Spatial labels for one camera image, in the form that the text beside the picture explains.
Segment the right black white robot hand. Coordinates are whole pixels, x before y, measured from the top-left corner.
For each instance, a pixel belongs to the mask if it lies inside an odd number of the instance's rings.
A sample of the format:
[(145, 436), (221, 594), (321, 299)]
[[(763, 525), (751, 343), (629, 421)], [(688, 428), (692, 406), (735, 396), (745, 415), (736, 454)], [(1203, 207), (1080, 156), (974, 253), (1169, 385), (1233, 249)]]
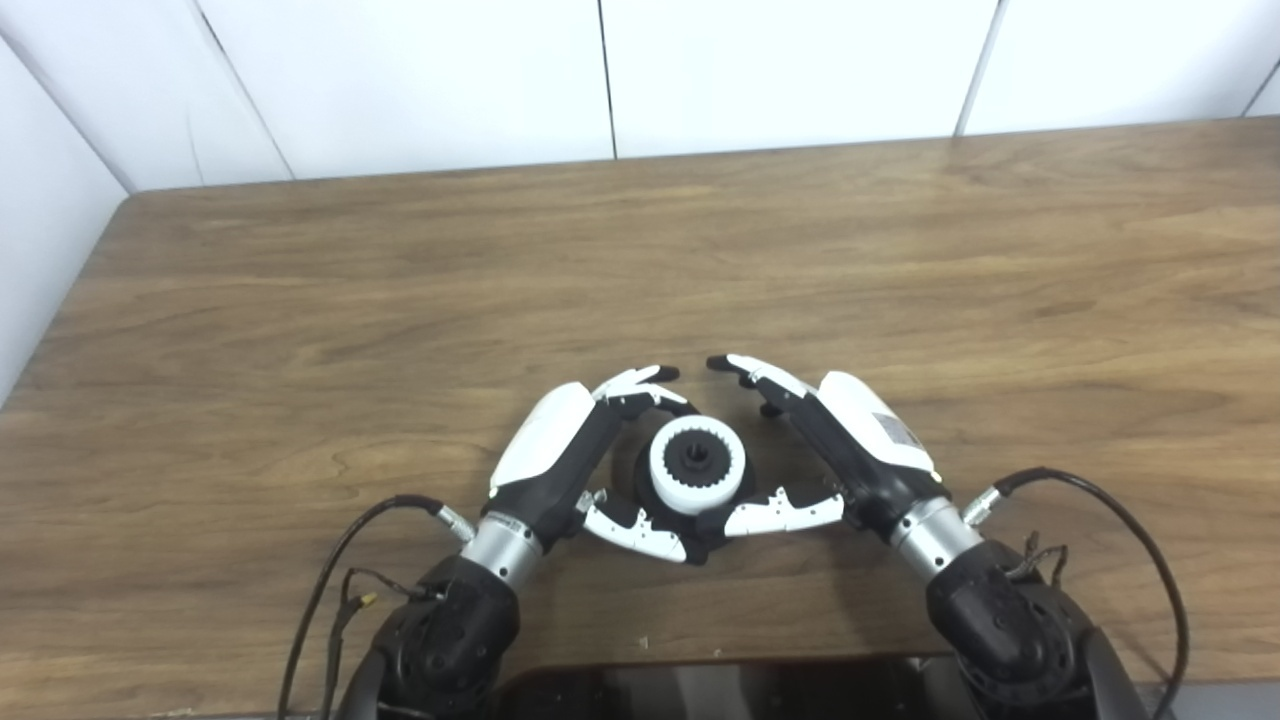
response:
[(795, 480), (726, 510), (707, 511), (698, 525), (737, 538), (794, 533), (849, 521), (895, 542), (959, 510), (908, 424), (861, 379), (828, 372), (812, 386), (780, 366), (741, 354), (707, 359), (764, 400), (763, 416), (787, 419), (831, 471), (828, 480)]

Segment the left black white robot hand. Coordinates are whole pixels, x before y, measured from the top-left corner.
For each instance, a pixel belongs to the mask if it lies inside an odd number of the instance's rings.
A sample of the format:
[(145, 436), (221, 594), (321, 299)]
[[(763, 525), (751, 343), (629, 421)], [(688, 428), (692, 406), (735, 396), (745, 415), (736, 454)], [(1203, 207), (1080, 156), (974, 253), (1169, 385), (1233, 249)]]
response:
[(626, 421), (649, 410), (695, 414), (684, 396), (666, 388), (676, 378), (675, 366), (640, 366), (595, 389), (575, 380), (544, 395), (500, 455), (475, 536), (462, 555), (512, 582), (534, 557), (585, 530), (635, 553), (705, 564), (708, 552), (696, 541), (658, 528), (626, 498), (588, 491)]

